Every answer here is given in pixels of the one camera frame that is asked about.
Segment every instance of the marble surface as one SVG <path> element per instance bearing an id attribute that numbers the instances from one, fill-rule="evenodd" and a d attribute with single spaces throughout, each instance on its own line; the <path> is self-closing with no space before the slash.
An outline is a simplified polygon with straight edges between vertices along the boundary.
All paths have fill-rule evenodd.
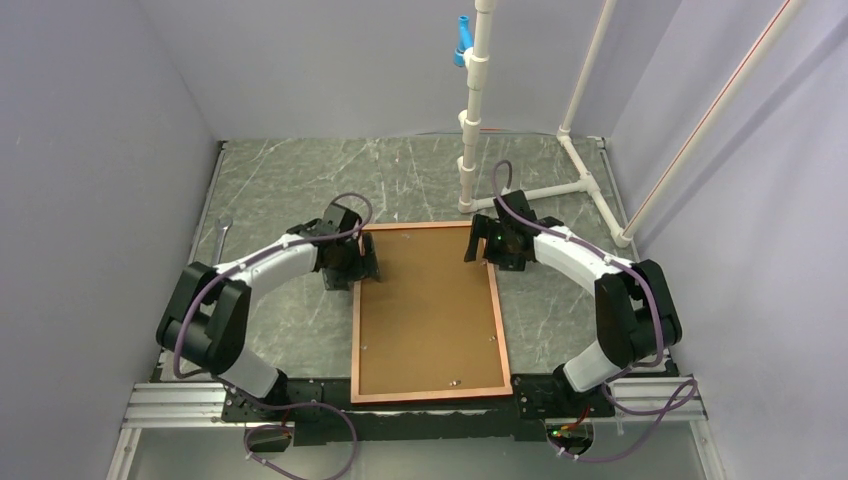
<path id="1" fill-rule="evenodd" d="M 620 218 L 595 140 L 574 143 Z M 196 259 L 210 262 L 218 217 L 233 217 L 223 261 L 234 260 L 275 241 L 292 225 L 320 217 L 327 202 L 346 191 L 367 196 L 379 223 L 468 219 L 457 211 L 456 158 L 461 152 L 459 135 L 228 142 Z M 514 186 L 523 189 L 578 178 L 552 136 L 484 136 L 474 187 L 478 197 L 491 195 L 491 167 L 503 158 L 515 165 Z M 632 258 L 630 250 L 615 247 L 588 195 L 534 200 L 531 205 L 540 217 L 557 217 L 599 247 Z M 498 272 L 497 279 L 512 372 L 548 373 L 594 340 L 594 300 L 566 277 L 531 264 L 523 273 Z M 321 276 L 312 274 L 260 301 L 251 313 L 247 343 L 289 376 L 347 377 L 351 336 L 351 294 L 325 291 Z M 169 366 L 162 379 L 173 379 Z"/>

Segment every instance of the red wire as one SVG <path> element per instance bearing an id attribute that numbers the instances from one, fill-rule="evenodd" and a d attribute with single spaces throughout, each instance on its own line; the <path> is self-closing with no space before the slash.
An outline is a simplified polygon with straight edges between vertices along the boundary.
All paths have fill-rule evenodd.
<path id="1" fill-rule="evenodd" d="M 569 423 L 568 425 L 563 425 L 560 430 L 568 430 L 568 431 L 574 430 L 575 428 L 580 426 L 580 424 L 583 423 L 583 420 L 586 420 L 586 417 L 588 417 L 588 416 L 589 416 L 589 406 L 587 405 L 586 408 L 583 409 L 583 413 L 580 414 L 580 418 L 578 418 L 576 422 Z"/>

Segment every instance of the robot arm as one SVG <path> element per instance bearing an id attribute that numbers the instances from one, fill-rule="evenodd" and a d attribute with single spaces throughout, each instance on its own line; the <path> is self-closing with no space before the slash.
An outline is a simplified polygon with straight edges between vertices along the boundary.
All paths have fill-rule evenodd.
<path id="1" fill-rule="evenodd" d="M 474 216 L 465 261 L 475 259 L 477 243 L 484 239 L 483 257 L 501 270 L 523 271 L 527 261 L 538 262 L 564 274 L 595 297 L 597 339 L 554 370 L 568 400 L 579 401 L 581 394 L 656 353 L 645 292 L 614 264 L 633 269 L 648 283 L 660 315 L 665 346 L 680 341 L 680 322 L 659 265 L 650 260 L 633 263 L 600 250 L 596 253 L 568 240 L 579 237 L 555 218 L 537 220 L 521 190 L 504 195 L 503 200 L 518 215 L 566 238 L 528 227 L 495 203 L 498 219 Z"/>
<path id="2" fill-rule="evenodd" d="M 309 242 L 310 238 L 349 231 L 361 222 L 362 218 L 352 210 L 331 203 L 322 219 L 289 229 L 258 252 L 215 267 L 192 263 L 177 282 L 156 332 L 157 343 L 173 351 L 183 319 L 200 290 L 220 273 L 240 266 L 202 300 L 204 305 L 212 306 L 211 312 L 194 315 L 186 332 L 182 356 L 263 403 L 289 403 L 286 374 L 245 345 L 249 312 L 267 293 L 310 272 L 321 270 L 328 290 L 347 289 L 351 282 L 366 277 L 379 278 L 370 234 L 362 235 L 361 246 L 354 237 Z"/>

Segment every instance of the white wall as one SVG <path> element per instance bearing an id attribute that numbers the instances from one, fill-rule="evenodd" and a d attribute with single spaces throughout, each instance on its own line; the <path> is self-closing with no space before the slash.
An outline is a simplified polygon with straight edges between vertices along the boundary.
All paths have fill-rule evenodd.
<path id="1" fill-rule="evenodd" d="M 782 1 L 684 2 L 612 135 L 634 212 Z M 637 236 L 730 478 L 848 472 L 848 3 L 809 0 Z"/>
<path id="2" fill-rule="evenodd" d="M 141 0 L 220 138 L 458 130 L 457 16 L 473 0 Z M 680 0 L 619 2 L 577 114 L 608 135 Z M 555 133 L 602 0 L 498 3 L 483 126 Z"/>
<path id="3" fill-rule="evenodd" d="M 0 477 L 106 475 L 214 160 L 136 2 L 0 6 Z"/>

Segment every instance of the purple cable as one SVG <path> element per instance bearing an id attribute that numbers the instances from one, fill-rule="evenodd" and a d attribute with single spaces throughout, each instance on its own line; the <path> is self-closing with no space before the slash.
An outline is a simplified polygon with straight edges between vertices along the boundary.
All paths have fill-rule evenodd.
<path id="1" fill-rule="evenodd" d="M 224 278 L 229 277 L 233 273 L 236 273 L 236 272 L 241 271 L 245 268 L 253 266 L 256 263 L 261 262 L 262 260 L 270 257 L 271 255 L 273 255 L 277 252 L 280 252 L 280 251 L 285 250 L 285 249 L 290 248 L 290 247 L 296 247 L 298 245 L 305 245 L 307 243 L 329 242 L 329 241 L 332 241 L 332 240 L 338 240 L 338 239 L 341 239 L 341 238 L 354 236 L 354 235 L 359 234 L 359 232 L 362 231 L 363 228 L 365 228 L 365 225 L 367 225 L 368 223 L 371 222 L 371 217 L 374 214 L 374 208 L 371 205 L 371 202 L 368 201 L 368 199 L 365 198 L 365 196 L 363 196 L 359 193 L 355 193 L 355 192 L 342 193 L 341 195 L 338 195 L 335 198 L 333 198 L 332 200 L 330 200 L 330 203 L 335 203 L 336 201 L 338 201 L 342 198 L 345 198 L 345 197 L 355 197 L 355 198 L 362 200 L 362 202 L 365 203 L 365 207 L 368 209 L 368 215 L 366 215 L 366 217 L 365 217 L 365 219 L 363 219 L 362 223 L 357 224 L 355 227 L 353 227 L 352 229 L 350 229 L 346 232 L 334 233 L 332 235 L 321 235 L 321 236 L 318 236 L 318 237 L 303 238 L 303 239 L 300 239 L 300 240 L 295 240 L 295 241 L 293 241 L 289 244 L 274 245 L 273 247 L 269 247 L 269 248 L 266 248 L 264 250 L 260 250 L 259 252 L 256 252 L 254 255 L 248 257 L 247 260 L 245 260 L 244 262 L 237 264 L 237 265 L 234 265 L 234 266 L 228 268 L 227 270 L 224 270 L 223 272 L 219 273 L 215 278 L 212 279 L 211 282 L 209 282 L 205 287 L 203 287 L 200 290 L 200 292 L 197 294 L 197 296 L 194 297 L 194 300 L 192 300 L 191 305 L 189 306 L 189 309 L 186 312 L 185 317 L 183 318 L 183 323 L 180 326 L 180 331 L 177 334 L 177 341 L 174 345 L 174 363 L 173 363 L 174 376 L 175 377 L 177 377 L 178 379 L 185 379 L 185 378 L 197 375 L 198 373 L 201 373 L 203 371 L 202 369 L 197 369 L 197 370 L 193 370 L 193 371 L 188 372 L 188 373 L 181 372 L 180 371 L 180 359 L 182 358 L 183 344 L 185 343 L 185 337 L 186 337 L 186 332 L 188 331 L 188 326 L 191 323 L 191 321 L 194 319 L 194 315 L 197 313 L 197 310 L 200 308 L 200 304 L 203 301 L 203 298 L 206 297 L 206 295 L 215 287 L 215 285 L 217 285 Z M 224 381 L 220 378 L 218 380 L 221 383 L 223 383 L 224 385 L 229 385 L 231 388 L 236 388 L 234 385 L 230 384 L 229 382 L 226 382 L 226 381 Z M 256 405 L 260 408 L 264 408 L 266 410 L 289 410 L 289 409 L 293 409 L 293 408 L 318 407 L 318 408 L 323 408 L 325 410 L 330 410 L 330 411 L 336 413 L 337 415 L 339 415 L 342 418 L 342 420 L 344 420 L 345 423 L 347 423 L 348 428 L 350 428 L 350 433 L 351 433 L 351 436 L 353 438 L 353 450 L 351 451 L 350 458 L 348 458 L 348 461 L 345 464 L 345 466 L 341 470 L 339 470 L 338 473 L 328 477 L 326 480 L 335 480 L 337 478 L 340 478 L 342 475 L 347 473 L 348 470 L 350 470 L 351 466 L 353 465 L 353 460 L 356 458 L 356 454 L 359 451 L 359 446 L 358 446 L 358 443 L 357 443 L 356 430 L 353 426 L 353 422 L 350 421 L 350 418 L 348 418 L 347 415 L 344 414 L 344 412 L 342 412 L 341 410 L 337 409 L 336 407 L 334 407 L 332 405 L 328 405 L 326 403 L 319 403 L 319 402 L 316 402 L 316 403 L 295 403 L 295 404 L 291 404 L 291 405 L 282 405 L 282 406 L 266 405 L 266 404 L 260 402 L 258 399 L 254 398 L 252 395 L 248 394 L 247 392 L 239 390 L 239 393 L 245 399 L 247 399 L 249 402 L 251 402 L 252 404 L 254 404 L 254 405 Z M 298 477 L 296 475 L 293 475 L 293 474 L 283 470 L 282 468 L 278 467 L 277 465 L 275 465 L 271 462 L 266 461 L 263 458 L 256 456 L 256 454 L 254 454 L 253 452 L 250 451 L 249 444 L 247 442 L 248 439 L 250 438 L 250 436 L 258 430 L 269 430 L 271 428 L 281 428 L 284 431 L 287 430 L 286 427 L 284 427 L 284 426 L 278 427 L 276 425 L 263 425 L 263 426 L 256 427 L 254 429 L 248 430 L 247 434 L 245 435 L 245 449 L 247 450 L 249 457 L 252 458 L 253 460 L 261 463 L 262 465 L 270 468 L 271 470 L 274 470 L 275 472 L 277 472 L 281 475 L 284 475 L 288 478 L 291 478 L 292 480 L 305 480 L 301 477 Z"/>
<path id="2" fill-rule="evenodd" d="M 508 181 L 511 183 L 511 180 L 512 180 L 512 163 L 510 163 L 509 160 L 501 160 L 498 163 L 496 163 L 494 168 L 492 169 L 492 191 L 494 192 L 495 199 L 500 204 L 500 206 L 504 209 L 504 211 L 506 211 L 506 213 L 508 213 L 510 216 L 512 216 L 514 219 L 516 219 L 520 223 L 527 225 L 528 227 L 535 228 L 535 229 L 537 229 L 537 230 L 539 230 L 543 233 L 547 233 L 549 235 L 553 235 L 553 236 L 558 237 L 558 238 L 562 238 L 565 241 L 574 242 L 577 245 L 580 245 L 581 247 L 585 248 L 586 250 L 594 253 L 595 255 L 597 255 L 601 259 L 605 259 L 607 257 L 607 254 L 603 250 L 596 247 L 595 245 L 592 245 L 591 243 L 587 242 L 586 240 L 583 240 L 582 238 L 579 238 L 579 237 L 576 237 L 576 236 L 569 238 L 568 236 L 566 236 L 565 234 L 563 234 L 561 232 L 558 232 L 556 230 L 552 230 L 552 229 L 544 227 L 542 225 L 533 223 L 530 220 L 527 220 L 526 218 L 518 215 L 511 208 L 509 208 L 509 206 L 507 206 L 506 202 L 504 202 L 503 198 L 501 197 L 501 194 L 498 193 L 497 172 L 498 172 L 498 168 L 500 168 L 501 165 L 506 165 L 507 168 L 509 168 L 509 177 L 508 177 L 509 180 Z M 637 363 L 634 364 L 634 366 L 655 367 L 657 365 L 660 365 L 662 363 L 663 357 L 664 357 L 663 350 L 665 349 L 665 343 L 664 343 L 664 340 L 663 340 L 662 325 L 660 324 L 659 313 L 657 312 L 657 305 L 656 305 L 656 302 L 654 301 L 654 292 L 651 291 L 651 287 L 648 285 L 648 282 L 645 281 L 645 279 L 642 278 L 641 275 L 636 273 L 636 271 L 633 270 L 632 268 L 630 268 L 629 266 L 624 265 L 621 262 L 618 262 L 618 261 L 612 260 L 612 259 L 610 260 L 609 263 L 611 265 L 613 265 L 614 267 L 620 269 L 621 271 L 627 273 L 628 275 L 633 277 L 634 280 L 636 280 L 636 282 L 639 284 L 639 286 L 645 292 L 645 298 L 648 301 L 648 308 L 651 310 L 651 319 L 653 320 L 653 325 L 654 325 L 654 335 L 656 336 L 656 340 L 657 340 L 657 357 L 653 362 L 646 362 L 646 363 L 637 362 Z M 610 382 L 610 381 L 616 380 L 618 378 L 621 378 L 621 377 L 627 375 L 628 373 L 630 373 L 631 370 L 632 370 L 632 367 L 625 368 L 621 372 L 610 377 L 607 381 Z M 680 392 L 682 392 L 683 389 L 686 386 L 691 386 L 692 389 L 678 403 L 674 403 L 674 399 L 677 398 L 678 395 L 680 395 Z M 656 410 L 637 411 L 637 410 L 631 410 L 631 409 L 621 405 L 620 403 L 618 403 L 612 397 L 610 392 L 607 391 L 607 388 L 605 388 L 605 386 L 602 386 L 601 392 L 603 392 L 603 394 L 607 398 L 607 400 L 611 404 L 615 405 L 615 407 L 618 408 L 619 410 L 621 410 L 621 411 L 623 411 L 623 412 L 625 412 L 629 415 L 643 415 L 643 416 L 644 415 L 658 415 L 657 419 L 654 420 L 654 423 L 652 423 L 651 426 L 648 427 L 647 430 L 645 430 L 645 432 L 642 434 L 642 436 L 639 437 L 639 440 L 637 440 L 633 445 L 631 445 L 630 448 L 628 448 L 627 450 L 625 450 L 625 451 L 623 451 L 623 452 L 621 452 L 617 455 L 613 455 L 611 457 L 605 457 L 605 458 L 585 458 L 584 459 L 584 458 L 579 458 L 576 455 L 571 455 L 571 454 L 569 454 L 568 452 L 565 452 L 565 451 L 563 451 L 562 453 L 569 456 L 569 458 L 573 458 L 574 460 L 578 460 L 578 458 L 579 458 L 579 461 L 587 462 L 587 463 L 605 463 L 605 462 L 614 462 L 616 460 L 620 460 L 620 459 L 630 455 L 631 453 L 635 452 L 637 449 L 639 449 L 639 447 L 641 447 L 642 444 L 644 444 L 648 440 L 648 437 L 650 437 L 651 433 L 653 433 L 653 431 L 656 429 L 656 427 L 662 421 L 663 417 L 665 417 L 665 415 L 668 412 L 675 410 L 677 408 L 680 408 L 686 402 L 688 402 L 689 400 L 694 398 L 697 391 L 698 391 L 698 382 L 694 378 L 690 378 L 689 380 L 686 380 L 685 382 L 680 384 L 680 386 L 677 387 L 677 389 L 674 391 L 674 393 L 668 399 L 668 402 L 666 402 L 666 404 L 663 408 L 659 408 L 659 409 L 656 409 Z M 554 445 L 551 442 L 550 438 L 548 439 L 548 443 L 550 443 L 551 445 Z"/>
<path id="3" fill-rule="evenodd" d="M 287 245 L 274 245 L 273 247 L 269 247 L 269 248 L 266 248 L 264 250 L 260 250 L 260 251 L 256 252 L 255 254 L 253 254 L 252 256 L 248 257 L 248 259 L 245 260 L 244 262 L 237 264 L 237 265 L 234 265 L 234 266 L 228 268 L 227 270 L 224 270 L 223 272 L 219 273 L 218 276 L 213 278 L 211 282 L 206 284 L 206 286 L 203 287 L 200 290 L 200 292 L 197 294 L 197 296 L 194 297 L 194 300 L 192 300 L 191 305 L 189 306 L 188 311 L 186 312 L 186 315 L 183 318 L 183 323 L 180 326 L 179 333 L 177 334 L 177 341 L 174 344 L 174 362 L 173 362 L 174 365 L 173 366 L 174 366 L 174 376 L 175 377 L 177 377 L 180 380 L 183 380 L 183 379 L 186 379 L 188 377 L 192 377 L 194 375 L 197 375 L 198 373 L 203 373 L 202 369 L 192 370 L 191 372 L 183 373 L 182 371 L 180 371 L 180 359 L 182 358 L 183 344 L 185 343 L 185 337 L 186 337 L 186 333 L 188 332 L 189 324 L 194 319 L 194 315 L 197 313 L 197 310 L 200 308 L 200 304 L 203 301 L 203 298 L 206 297 L 206 295 L 208 295 L 209 292 L 213 288 L 215 288 L 215 285 L 217 285 L 218 283 L 221 282 L 221 280 L 229 277 L 233 273 L 239 272 L 239 271 L 241 271 L 241 270 L 243 270 L 247 267 L 253 266 L 256 263 L 261 262 L 262 260 L 270 257 L 271 255 L 273 255 L 273 254 L 275 254 L 279 251 L 285 250 L 286 248 L 296 247 L 298 245 L 304 245 L 304 244 L 307 244 L 307 243 L 329 242 L 329 241 L 332 241 L 332 240 L 338 240 L 340 238 L 346 238 L 346 237 L 356 235 L 365 227 L 365 225 L 367 225 L 369 222 L 371 222 L 371 216 L 374 213 L 374 208 L 371 206 L 371 202 L 369 202 L 367 198 L 365 198 L 363 195 L 361 195 L 359 193 L 356 193 L 356 192 L 342 193 L 341 195 L 338 195 L 334 199 L 330 200 L 330 203 L 335 203 L 337 200 L 340 200 L 340 199 L 345 198 L 345 197 L 355 197 L 355 198 L 362 200 L 365 203 L 365 206 L 368 209 L 368 215 L 362 221 L 361 224 L 356 225 L 355 227 L 353 227 L 352 229 L 350 229 L 346 232 L 334 233 L 332 235 L 321 235 L 321 236 L 318 236 L 318 237 L 304 238 L 304 239 L 301 239 L 301 240 L 295 240 L 295 241 L 293 241 L 293 242 L 291 242 Z"/>
<path id="4" fill-rule="evenodd" d="M 228 386 L 230 388 L 235 388 L 235 389 L 238 390 L 238 388 L 235 385 L 227 382 L 226 380 L 223 380 L 223 379 L 220 379 L 220 378 L 218 380 L 221 383 L 223 383 L 225 386 Z M 268 405 L 266 403 L 262 403 L 261 401 L 259 401 L 259 399 L 257 399 L 253 395 L 250 395 L 247 392 L 244 392 L 242 390 L 238 390 L 238 392 L 250 404 L 252 404 L 253 406 L 265 409 L 265 410 L 284 411 L 284 410 L 291 410 L 291 409 L 295 409 L 295 408 L 317 407 L 317 408 L 323 408 L 324 410 L 330 410 L 331 412 L 335 413 L 336 415 L 341 417 L 342 420 L 345 421 L 345 423 L 347 424 L 347 427 L 350 429 L 350 435 L 353 439 L 352 440 L 353 445 L 352 445 L 352 449 L 351 449 L 351 452 L 350 452 L 350 457 L 348 457 L 347 462 L 345 463 L 344 467 L 342 467 L 341 470 L 339 470 L 335 474 L 325 478 L 324 480 L 336 480 L 338 478 L 341 478 L 353 466 L 353 461 L 354 461 L 354 459 L 356 459 L 357 452 L 359 452 L 359 440 L 356 437 L 356 428 L 353 426 L 353 422 L 350 421 L 350 418 L 347 415 L 345 415 L 344 412 L 342 412 L 338 408 L 336 408 L 336 407 L 334 407 L 330 404 L 321 403 L 321 402 L 292 403 L 292 404 L 289 404 L 289 405 Z M 280 475 L 291 478 L 292 480 L 307 480 L 303 477 L 299 477 L 299 476 L 297 476 L 297 475 L 295 475 L 291 472 L 283 470 L 277 464 L 269 462 L 268 460 L 265 460 L 264 458 L 256 455 L 255 453 L 253 453 L 253 451 L 250 450 L 250 437 L 253 434 L 255 434 L 256 432 L 268 431 L 268 430 L 280 430 L 282 432 L 290 432 L 291 431 L 291 429 L 286 427 L 285 425 L 260 425 L 258 427 L 253 427 L 253 428 L 248 429 L 247 433 L 245 433 L 245 435 L 244 435 L 244 451 L 247 452 L 248 458 L 250 458 L 251 460 L 254 460 L 257 463 L 262 464 L 265 467 L 270 468 L 271 470 L 279 473 Z"/>
<path id="5" fill-rule="evenodd" d="M 506 202 L 503 201 L 501 194 L 498 192 L 497 173 L 498 173 L 498 168 L 500 168 L 501 165 L 506 165 L 507 168 L 509 169 L 509 177 L 507 178 L 506 188 L 508 189 L 512 184 L 512 163 L 510 163 L 509 160 L 501 160 L 498 163 L 496 163 L 494 168 L 492 169 L 492 189 L 493 189 L 494 194 L 495 194 L 495 199 L 497 199 L 498 203 L 501 205 L 501 207 L 503 207 L 503 209 L 506 211 L 506 213 L 508 213 L 510 216 L 512 216 L 513 218 L 515 218 L 519 222 L 523 223 L 524 225 L 527 225 L 528 227 L 535 228 L 536 230 L 539 230 L 540 232 L 544 232 L 544 233 L 547 233 L 549 235 L 553 235 L 555 237 L 559 237 L 559 238 L 561 238 L 561 239 L 563 239 L 567 242 L 574 242 L 577 245 L 580 245 L 581 247 L 585 248 L 586 250 L 589 250 L 590 252 L 597 255 L 601 260 L 604 260 L 607 257 L 607 254 L 603 250 L 592 245 L 591 243 L 587 242 L 586 240 L 583 240 L 582 238 L 579 238 L 579 237 L 576 237 L 576 236 L 569 238 L 568 236 L 566 236 L 565 234 L 563 234 L 561 232 L 557 232 L 556 230 L 550 229 L 548 227 L 544 227 L 544 226 L 539 225 L 537 223 L 533 223 L 530 220 L 527 220 L 526 218 L 522 217 L 521 215 L 518 215 L 511 208 L 509 208 L 509 206 L 507 206 Z M 626 274 L 633 277 L 633 279 L 636 280 L 636 282 L 639 284 L 640 287 L 642 287 L 642 290 L 645 292 L 645 298 L 648 300 L 648 308 L 651 311 L 651 320 L 653 321 L 653 325 L 654 325 L 654 335 L 657 339 L 657 356 L 652 362 L 644 362 L 644 363 L 637 362 L 635 365 L 637 367 L 656 367 L 656 366 L 662 364 L 662 362 L 664 360 L 663 351 L 665 350 L 665 343 L 663 341 L 662 324 L 660 323 L 660 315 L 657 311 L 657 304 L 654 301 L 654 292 L 651 291 L 651 287 L 648 285 L 648 282 L 646 282 L 645 279 L 642 278 L 641 275 L 636 273 L 636 271 L 634 271 L 632 268 L 628 267 L 627 265 L 622 264 L 621 262 L 617 262 L 615 260 L 610 260 L 609 263 L 610 263 L 610 265 L 620 269 L 621 271 L 623 271 Z"/>
<path id="6" fill-rule="evenodd" d="M 672 405 L 672 402 L 674 402 L 674 399 L 677 398 L 677 396 L 680 395 L 680 392 L 682 392 L 683 389 L 686 388 L 687 386 L 692 387 L 691 390 L 689 390 L 689 393 L 687 393 L 686 396 L 683 397 L 683 399 L 681 399 L 680 402 L 678 402 L 676 406 Z M 697 392 L 697 391 L 698 391 L 698 382 L 695 381 L 694 378 L 690 378 L 689 380 L 686 380 L 685 382 L 678 385 L 678 387 L 674 390 L 674 393 L 671 394 L 671 397 L 668 398 L 668 401 L 666 402 L 665 407 L 657 409 L 657 410 L 652 410 L 651 411 L 652 413 L 643 412 L 642 415 L 657 415 L 657 418 L 653 421 L 653 423 L 651 423 L 650 426 L 648 426 L 647 429 L 645 429 L 644 432 L 642 432 L 642 436 L 640 436 L 638 440 L 633 442 L 633 445 L 630 445 L 630 447 L 628 447 L 626 450 L 624 450 L 623 452 L 617 453 L 615 455 L 611 455 L 609 457 L 583 458 L 583 456 L 581 456 L 581 455 L 572 455 L 572 454 L 566 452 L 565 450 L 561 449 L 559 446 L 557 446 L 555 443 L 553 443 L 551 441 L 550 437 L 548 437 L 548 444 L 550 444 L 554 448 L 554 450 L 557 451 L 558 455 L 565 455 L 566 457 L 574 460 L 575 462 L 583 462 L 583 463 L 616 462 L 618 460 L 621 460 L 623 458 L 630 456 L 630 454 L 632 454 L 633 452 L 638 450 L 642 445 L 644 445 L 645 442 L 648 441 L 648 438 L 651 436 L 651 434 L 654 433 L 654 430 L 657 429 L 660 422 L 662 422 L 663 417 L 665 417 L 665 415 L 668 412 L 674 410 L 675 408 L 680 407 L 684 403 L 691 400 L 695 396 L 695 392 Z"/>

